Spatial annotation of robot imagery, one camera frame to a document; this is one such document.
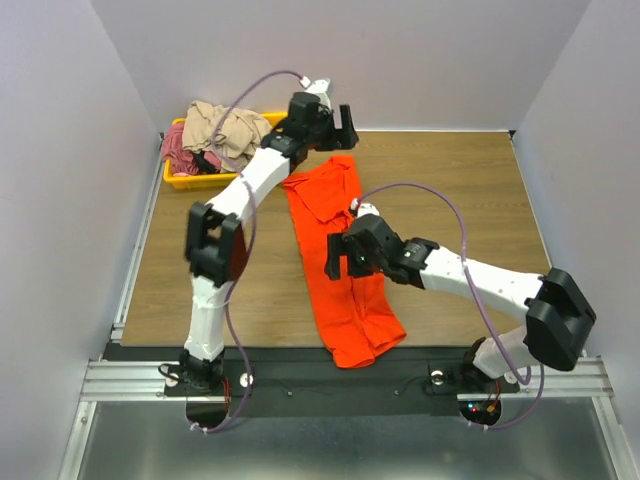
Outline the orange t shirt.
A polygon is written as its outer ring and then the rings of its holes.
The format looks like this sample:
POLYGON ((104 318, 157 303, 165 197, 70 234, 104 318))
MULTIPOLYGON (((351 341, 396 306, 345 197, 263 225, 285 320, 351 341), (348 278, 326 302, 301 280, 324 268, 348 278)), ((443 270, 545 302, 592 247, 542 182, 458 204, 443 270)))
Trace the orange t shirt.
POLYGON ((340 259, 340 279, 331 280, 324 272, 327 236, 351 225, 350 203, 362 193, 355 159, 332 156, 291 175, 283 188, 319 336, 337 367, 369 366, 400 344, 406 331, 387 301, 382 275, 353 278, 346 258, 340 259))

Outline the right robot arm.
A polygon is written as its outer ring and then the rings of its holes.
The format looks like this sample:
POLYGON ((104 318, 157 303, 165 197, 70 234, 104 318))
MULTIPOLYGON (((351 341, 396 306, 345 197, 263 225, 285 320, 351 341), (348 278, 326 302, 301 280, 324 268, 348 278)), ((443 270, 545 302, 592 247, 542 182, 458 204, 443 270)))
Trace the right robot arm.
POLYGON ((544 275, 465 260, 431 240, 403 240, 374 212, 358 215, 343 232, 327 237, 325 275, 367 278, 382 274, 399 285, 450 293, 496 309, 520 327, 492 332, 467 352, 463 370, 498 379, 533 366, 572 371, 597 316, 573 277, 552 268, 544 275))

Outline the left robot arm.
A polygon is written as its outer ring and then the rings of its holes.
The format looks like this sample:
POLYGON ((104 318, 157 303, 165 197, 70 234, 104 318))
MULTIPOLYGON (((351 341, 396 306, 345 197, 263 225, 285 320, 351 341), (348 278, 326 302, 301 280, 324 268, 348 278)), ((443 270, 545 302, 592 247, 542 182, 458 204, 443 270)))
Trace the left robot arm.
POLYGON ((192 285, 189 333, 178 382, 201 395, 223 385, 224 321, 230 294, 249 260, 244 227, 265 197, 315 151, 351 150, 359 141, 351 108, 337 110, 326 95, 293 94, 285 118, 263 138, 254 158, 219 194, 194 203, 185 258, 192 285))

